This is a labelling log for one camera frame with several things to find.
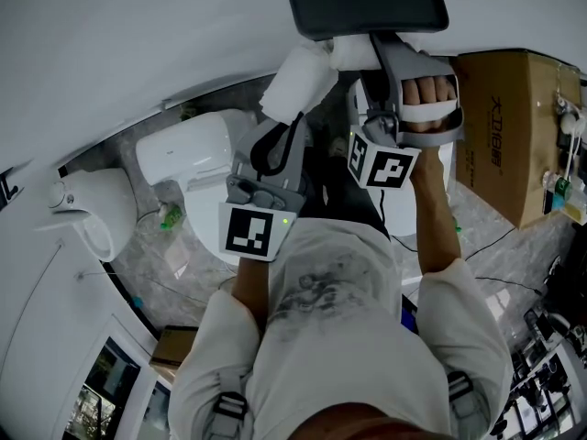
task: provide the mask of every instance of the gray tile floor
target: gray tile floor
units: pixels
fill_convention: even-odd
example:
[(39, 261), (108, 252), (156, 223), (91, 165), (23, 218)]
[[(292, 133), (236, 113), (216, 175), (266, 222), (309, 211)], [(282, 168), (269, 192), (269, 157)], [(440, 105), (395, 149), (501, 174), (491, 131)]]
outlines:
[[(345, 135), (348, 117), (345, 95), (356, 77), (344, 74), (327, 99), (307, 119), (317, 145), (326, 145), (336, 135)], [(183, 208), (183, 197), (174, 181), (149, 186), (140, 172), (135, 146), (140, 138), (180, 122), (182, 113), (199, 115), (226, 108), (253, 110), (262, 119), (259, 100), (271, 81), (265, 77), (207, 94), (183, 106), (151, 117), (86, 151), (67, 165), (69, 172), (121, 167), (128, 174), (138, 203), (138, 216), (157, 210), (159, 201)], [(449, 182), (450, 204), (462, 231), (464, 257), (480, 249), (512, 226), (481, 199), (453, 179)], [(234, 276), (223, 261), (209, 253), (194, 235), (185, 217), (171, 231), (162, 231), (153, 215), (142, 220), (129, 245), (112, 262), (127, 290), (140, 299), (142, 311), (158, 328), (165, 325), (198, 325), (205, 302), (224, 282)], [(551, 216), (524, 231), (514, 231), (493, 247), (471, 259), (475, 276), (512, 281), (542, 288), (548, 267), (566, 253), (573, 233), (570, 221)], [(415, 236), (401, 238), (411, 249)], [(404, 294), (417, 303), (419, 268), (417, 254), (393, 242)], [(478, 280), (510, 347), (527, 336), (524, 313), (539, 298), (532, 291), (493, 280)]]

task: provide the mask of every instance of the white t-shirt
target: white t-shirt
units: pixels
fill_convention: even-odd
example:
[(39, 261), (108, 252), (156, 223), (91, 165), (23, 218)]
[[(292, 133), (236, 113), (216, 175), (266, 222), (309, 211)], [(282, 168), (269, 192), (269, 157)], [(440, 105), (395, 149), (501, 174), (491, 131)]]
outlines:
[[(387, 238), (368, 225), (299, 219), (270, 267), (262, 340), (240, 302), (224, 291), (210, 299), (173, 385), (175, 437), (205, 438), (222, 370), (244, 377), (249, 428), (242, 436), (255, 440), (285, 440), (315, 413), (347, 402), (431, 432), (486, 433), (504, 407), (512, 367), (468, 265), (457, 259), (424, 276), (415, 335), (400, 324), (392, 255)], [(447, 373), (456, 370), (482, 400), (483, 432), (464, 434), (451, 411)]]

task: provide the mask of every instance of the cardboard box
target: cardboard box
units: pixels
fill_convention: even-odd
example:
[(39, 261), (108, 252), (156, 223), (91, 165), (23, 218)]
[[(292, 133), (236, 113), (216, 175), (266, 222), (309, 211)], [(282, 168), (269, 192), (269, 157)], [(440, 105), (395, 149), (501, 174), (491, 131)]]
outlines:
[(163, 330), (150, 365), (170, 383), (173, 383), (175, 372), (192, 350), (197, 331), (197, 327), (189, 326), (166, 326)]
[(559, 170), (558, 89), (579, 105), (579, 70), (526, 50), (459, 56), (465, 140), (457, 180), (518, 228), (543, 216), (546, 171)]

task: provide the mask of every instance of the pants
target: pants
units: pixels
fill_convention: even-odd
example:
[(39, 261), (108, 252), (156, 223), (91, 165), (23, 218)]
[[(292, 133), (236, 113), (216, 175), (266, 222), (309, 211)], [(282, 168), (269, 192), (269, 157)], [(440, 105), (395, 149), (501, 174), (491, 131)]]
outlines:
[[(389, 234), (379, 217), (369, 193), (361, 189), (347, 169), (347, 159), (328, 158), (326, 153), (308, 147), (304, 154), (306, 202), (300, 217), (331, 218), (372, 226)], [(324, 203), (322, 189), (326, 186), (328, 204)]]

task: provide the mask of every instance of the black screen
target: black screen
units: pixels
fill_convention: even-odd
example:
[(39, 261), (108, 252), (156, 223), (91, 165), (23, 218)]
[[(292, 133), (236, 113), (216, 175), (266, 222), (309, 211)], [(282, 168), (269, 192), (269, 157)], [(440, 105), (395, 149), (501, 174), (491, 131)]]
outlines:
[(449, 25), (443, 0), (290, 0), (301, 34), (313, 40), (374, 30), (439, 31)]

